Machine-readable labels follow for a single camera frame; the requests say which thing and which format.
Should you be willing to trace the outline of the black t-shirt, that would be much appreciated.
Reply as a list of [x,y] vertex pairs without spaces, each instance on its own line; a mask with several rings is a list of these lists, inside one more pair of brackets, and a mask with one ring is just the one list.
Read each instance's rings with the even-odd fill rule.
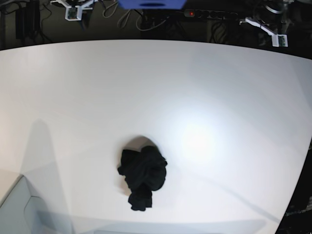
[[166,179],[167,161],[156,146],[145,146],[140,151],[124,149],[117,171],[125,177],[131,191],[128,202],[133,211],[152,207],[152,192],[162,188]]

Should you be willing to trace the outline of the blue box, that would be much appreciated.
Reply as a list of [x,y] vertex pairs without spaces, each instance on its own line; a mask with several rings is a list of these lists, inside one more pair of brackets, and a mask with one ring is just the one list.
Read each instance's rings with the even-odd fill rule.
[[118,0],[124,9],[181,9],[186,0]]

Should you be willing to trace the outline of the black device on floor left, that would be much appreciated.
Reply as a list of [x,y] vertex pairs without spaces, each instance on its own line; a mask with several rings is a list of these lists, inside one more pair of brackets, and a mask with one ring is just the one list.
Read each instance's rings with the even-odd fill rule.
[[16,39],[34,39],[40,30],[39,1],[32,0],[15,12]]

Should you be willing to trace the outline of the grey bin at table corner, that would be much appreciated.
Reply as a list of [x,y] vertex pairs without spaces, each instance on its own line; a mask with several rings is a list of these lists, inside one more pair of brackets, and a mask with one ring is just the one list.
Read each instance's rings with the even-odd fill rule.
[[50,212],[46,202],[32,195],[21,176],[0,202],[2,234],[73,234],[71,220]]

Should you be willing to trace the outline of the white power strip red switch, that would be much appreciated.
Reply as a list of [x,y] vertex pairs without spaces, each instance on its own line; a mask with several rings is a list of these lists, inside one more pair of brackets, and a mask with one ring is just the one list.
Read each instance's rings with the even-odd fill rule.
[[214,10],[184,10],[184,16],[187,18],[196,19],[213,19],[213,20],[237,20],[239,18],[238,13],[214,11]]

